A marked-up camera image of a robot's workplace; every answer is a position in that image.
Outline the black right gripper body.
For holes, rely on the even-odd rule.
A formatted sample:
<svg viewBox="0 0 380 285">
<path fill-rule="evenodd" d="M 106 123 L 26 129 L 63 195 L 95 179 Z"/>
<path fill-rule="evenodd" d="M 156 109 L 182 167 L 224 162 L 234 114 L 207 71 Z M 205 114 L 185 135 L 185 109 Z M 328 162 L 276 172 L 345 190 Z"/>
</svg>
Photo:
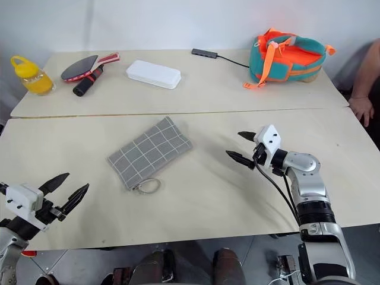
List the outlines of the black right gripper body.
<svg viewBox="0 0 380 285">
<path fill-rule="evenodd" d="M 254 154 L 253 154 L 252 159 L 255 160 L 257 163 L 265 163 L 267 159 L 267 154 L 265 150 L 266 150 L 265 145 L 262 142 L 260 142 L 254 149 Z"/>
</svg>

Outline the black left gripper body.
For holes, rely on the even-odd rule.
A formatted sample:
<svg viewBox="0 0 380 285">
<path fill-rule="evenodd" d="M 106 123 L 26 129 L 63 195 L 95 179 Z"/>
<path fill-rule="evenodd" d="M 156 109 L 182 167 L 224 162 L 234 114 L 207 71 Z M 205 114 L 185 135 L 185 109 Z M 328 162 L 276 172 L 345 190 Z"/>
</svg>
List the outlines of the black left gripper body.
<svg viewBox="0 0 380 285">
<path fill-rule="evenodd" d="M 36 211 L 35 217 L 43 224 L 49 225 L 56 219 L 63 221 L 65 219 L 65 214 L 61 207 L 54 206 L 53 202 L 44 198 L 42 207 Z"/>
</svg>

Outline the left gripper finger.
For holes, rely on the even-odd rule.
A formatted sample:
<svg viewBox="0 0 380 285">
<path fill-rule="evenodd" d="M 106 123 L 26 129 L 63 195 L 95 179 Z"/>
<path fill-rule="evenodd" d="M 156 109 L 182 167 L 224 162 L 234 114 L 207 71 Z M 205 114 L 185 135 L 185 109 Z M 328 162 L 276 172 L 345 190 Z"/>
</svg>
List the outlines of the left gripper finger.
<svg viewBox="0 0 380 285">
<path fill-rule="evenodd" d="M 67 216 L 84 198 L 86 195 L 89 184 L 82 186 L 78 190 L 76 190 L 69 198 L 68 201 L 62 206 L 61 213 Z"/>
<path fill-rule="evenodd" d="M 43 195 L 54 192 L 58 187 L 62 185 L 65 179 L 69 176 L 69 173 L 62 173 L 54 178 L 45 182 L 42 186 L 39 187 L 39 190 L 43 192 Z"/>
</svg>

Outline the bystander bare hand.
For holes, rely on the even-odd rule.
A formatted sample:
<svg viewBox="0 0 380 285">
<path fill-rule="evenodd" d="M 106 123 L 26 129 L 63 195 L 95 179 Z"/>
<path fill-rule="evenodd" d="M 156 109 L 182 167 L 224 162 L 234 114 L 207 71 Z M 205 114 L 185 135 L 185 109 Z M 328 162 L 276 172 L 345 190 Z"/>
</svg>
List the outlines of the bystander bare hand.
<svg viewBox="0 0 380 285">
<path fill-rule="evenodd" d="M 349 99 L 349 107 L 362 125 L 366 128 L 369 126 L 370 120 L 373 119 L 375 110 L 373 104 L 368 97 L 351 97 Z"/>
</svg>

